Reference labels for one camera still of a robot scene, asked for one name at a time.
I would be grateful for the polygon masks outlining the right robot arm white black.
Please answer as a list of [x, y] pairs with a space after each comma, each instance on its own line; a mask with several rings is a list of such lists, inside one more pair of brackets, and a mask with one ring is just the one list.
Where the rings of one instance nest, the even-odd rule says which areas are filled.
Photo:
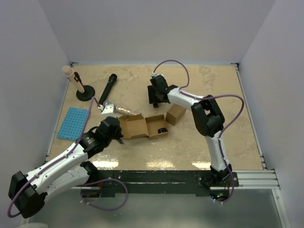
[[151, 85], [147, 86], [149, 103], [154, 107], [160, 103], [179, 105], [192, 112], [198, 132], [205, 137], [211, 158], [212, 182], [221, 187], [228, 182], [232, 170], [227, 159], [220, 133], [224, 129], [225, 118], [217, 102], [211, 95], [196, 96], [183, 92], [176, 85], [168, 85], [164, 76], [153, 75]]

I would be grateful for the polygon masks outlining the small cardboard box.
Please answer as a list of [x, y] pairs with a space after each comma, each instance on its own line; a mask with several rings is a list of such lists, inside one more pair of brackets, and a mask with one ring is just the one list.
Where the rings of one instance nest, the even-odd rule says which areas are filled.
[[175, 126], [180, 119], [185, 115], [186, 113], [186, 108], [174, 104], [168, 111], [166, 114], [166, 122], [171, 124], [172, 126]]

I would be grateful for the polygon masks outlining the taped cardboard box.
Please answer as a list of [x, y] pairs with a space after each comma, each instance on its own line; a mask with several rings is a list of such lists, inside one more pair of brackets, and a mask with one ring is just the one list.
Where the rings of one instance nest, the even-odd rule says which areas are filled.
[[167, 137], [169, 131], [166, 133], [158, 133], [158, 129], [168, 126], [163, 114], [153, 115], [150, 117], [143, 117], [141, 114], [137, 115], [123, 115], [118, 118], [122, 129], [123, 138], [126, 140], [133, 140], [147, 137], [149, 140]]

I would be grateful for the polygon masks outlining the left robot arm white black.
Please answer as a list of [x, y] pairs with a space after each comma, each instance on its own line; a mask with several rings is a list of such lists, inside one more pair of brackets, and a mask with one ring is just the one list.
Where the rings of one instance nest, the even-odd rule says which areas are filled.
[[74, 186], [96, 185], [100, 174], [89, 159], [102, 152], [112, 140], [122, 137], [118, 118], [109, 116], [99, 126], [81, 133], [59, 156], [26, 174], [16, 172], [10, 181], [9, 207], [15, 206], [27, 219], [39, 212], [52, 196]]

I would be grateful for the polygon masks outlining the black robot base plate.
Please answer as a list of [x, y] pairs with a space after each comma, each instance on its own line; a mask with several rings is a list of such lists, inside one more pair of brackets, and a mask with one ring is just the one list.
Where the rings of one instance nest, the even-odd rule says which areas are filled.
[[129, 194], [192, 194], [196, 196], [228, 196], [228, 190], [238, 187], [236, 172], [233, 177], [227, 175], [216, 180], [210, 170], [192, 171], [119, 171], [100, 170], [99, 174], [82, 184], [81, 187], [92, 187], [101, 190], [102, 197], [114, 197], [125, 193], [124, 187], [114, 181], [124, 183]]

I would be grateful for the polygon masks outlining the small clear black-capped bottle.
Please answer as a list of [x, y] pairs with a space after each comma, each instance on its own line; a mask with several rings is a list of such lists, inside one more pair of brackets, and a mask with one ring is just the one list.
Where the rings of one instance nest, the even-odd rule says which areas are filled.
[[166, 133], [167, 131], [165, 127], [158, 129], [158, 133]]

